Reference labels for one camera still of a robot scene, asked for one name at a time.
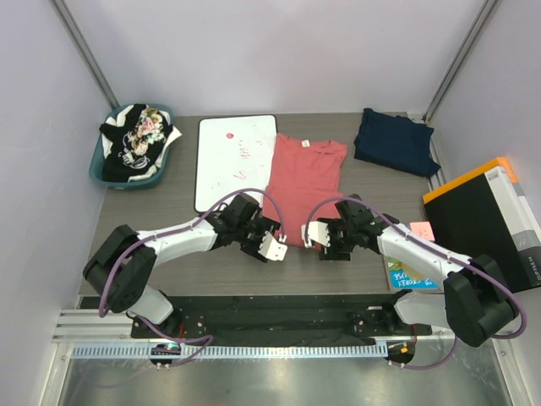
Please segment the red t shirt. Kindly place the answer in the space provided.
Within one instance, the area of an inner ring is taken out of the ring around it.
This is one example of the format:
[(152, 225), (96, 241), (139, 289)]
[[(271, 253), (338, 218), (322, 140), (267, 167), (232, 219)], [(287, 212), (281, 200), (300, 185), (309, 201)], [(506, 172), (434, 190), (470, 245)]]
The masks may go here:
[(276, 136), (263, 215), (281, 224), (287, 244), (303, 247), (302, 226), (322, 200), (341, 196), (347, 146), (334, 140), (298, 140)]

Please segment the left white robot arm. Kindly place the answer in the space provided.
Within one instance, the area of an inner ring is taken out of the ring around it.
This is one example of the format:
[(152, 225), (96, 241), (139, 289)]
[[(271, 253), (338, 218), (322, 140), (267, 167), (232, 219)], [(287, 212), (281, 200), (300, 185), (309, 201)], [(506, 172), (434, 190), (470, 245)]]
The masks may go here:
[(151, 273), (177, 258), (237, 243), (258, 261), (281, 261), (287, 252), (284, 217), (264, 217), (251, 189), (232, 192), (194, 219), (169, 228), (116, 227), (87, 262), (83, 277), (100, 296), (98, 314), (125, 313), (161, 337), (176, 337), (183, 313), (149, 285)]

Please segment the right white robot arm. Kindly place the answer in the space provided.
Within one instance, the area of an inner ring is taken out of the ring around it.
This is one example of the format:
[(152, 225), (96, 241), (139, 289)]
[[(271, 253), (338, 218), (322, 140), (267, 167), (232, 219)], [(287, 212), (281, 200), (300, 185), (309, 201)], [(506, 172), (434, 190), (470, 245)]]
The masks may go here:
[(320, 244), (332, 254), (355, 247), (398, 259), (436, 283), (440, 292), (402, 291), (381, 316), (383, 327), (399, 334), (413, 324), (453, 331), (471, 347), (487, 340), (512, 339), (524, 333), (527, 314), (521, 300), (503, 283), (498, 264), (487, 255), (471, 258), (415, 235), (406, 225), (377, 211), (357, 195), (332, 197), (337, 219), (308, 217), (306, 245)]

